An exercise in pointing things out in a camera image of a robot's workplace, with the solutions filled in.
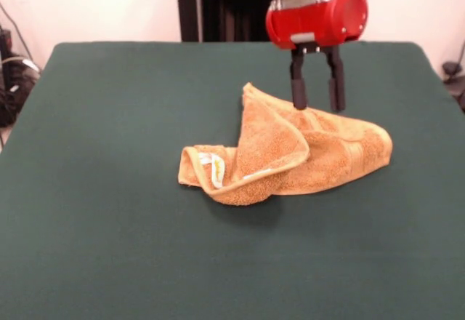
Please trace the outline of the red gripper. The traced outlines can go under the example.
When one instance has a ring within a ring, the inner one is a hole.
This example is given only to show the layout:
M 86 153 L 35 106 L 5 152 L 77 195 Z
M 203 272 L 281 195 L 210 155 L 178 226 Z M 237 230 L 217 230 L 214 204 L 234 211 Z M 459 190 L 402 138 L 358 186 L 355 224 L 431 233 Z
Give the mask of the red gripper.
M 281 49 L 291 50 L 291 91 L 295 109 L 307 108 L 302 67 L 305 48 L 314 43 L 324 47 L 331 71 L 328 81 L 331 109 L 345 109 L 344 65 L 339 46 L 355 41 L 363 33 L 368 19 L 367 0 L 272 0 L 265 25 L 270 41 Z

